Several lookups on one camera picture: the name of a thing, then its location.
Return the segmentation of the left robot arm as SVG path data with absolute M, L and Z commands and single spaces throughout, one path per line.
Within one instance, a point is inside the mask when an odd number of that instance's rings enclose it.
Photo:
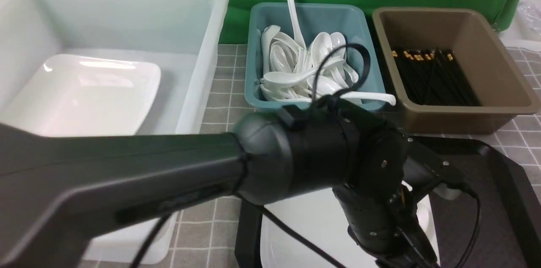
M 266 204 L 330 188 L 380 267 L 436 268 L 414 210 L 475 193 L 456 168 L 338 97 L 257 112 L 234 132 L 43 137 L 1 125 L 2 268 L 77 267 L 91 239 L 154 218 L 132 266 L 176 211 L 237 195 Z

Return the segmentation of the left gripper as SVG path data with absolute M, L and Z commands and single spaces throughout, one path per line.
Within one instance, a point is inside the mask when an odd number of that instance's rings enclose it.
M 460 170 L 409 137 L 385 137 L 361 151 L 346 183 L 333 189 L 348 234 L 379 268 L 439 267 L 417 217 L 431 192 L 446 200 L 474 195 Z

